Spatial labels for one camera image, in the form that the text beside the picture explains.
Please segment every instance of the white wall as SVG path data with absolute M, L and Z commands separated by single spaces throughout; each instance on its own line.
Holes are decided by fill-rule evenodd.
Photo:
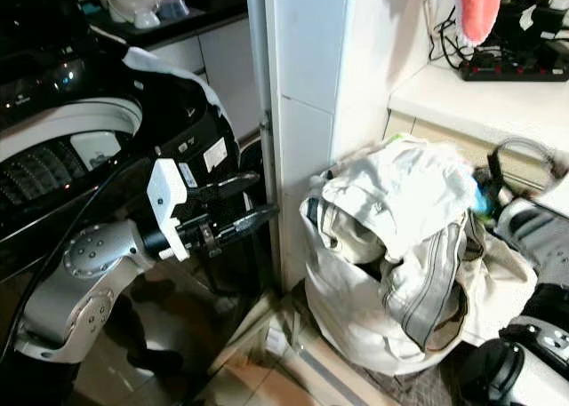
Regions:
M 421 0 L 266 0 L 283 284 L 304 276 L 308 179 L 382 138 L 390 91 L 427 59 Z

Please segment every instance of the white countertop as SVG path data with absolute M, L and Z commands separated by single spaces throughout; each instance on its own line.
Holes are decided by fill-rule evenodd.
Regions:
M 464 82 L 427 65 L 391 93 L 389 108 L 493 144 L 518 136 L 569 152 L 569 83 Z

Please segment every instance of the washing machine drum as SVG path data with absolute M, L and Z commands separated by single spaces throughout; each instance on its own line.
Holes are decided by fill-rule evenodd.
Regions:
M 220 141 L 227 157 L 212 168 L 203 156 Z M 50 250 L 117 168 L 83 224 L 140 208 L 156 153 L 200 185 L 238 169 L 228 121 L 191 80 L 99 55 L 0 85 L 0 281 Z

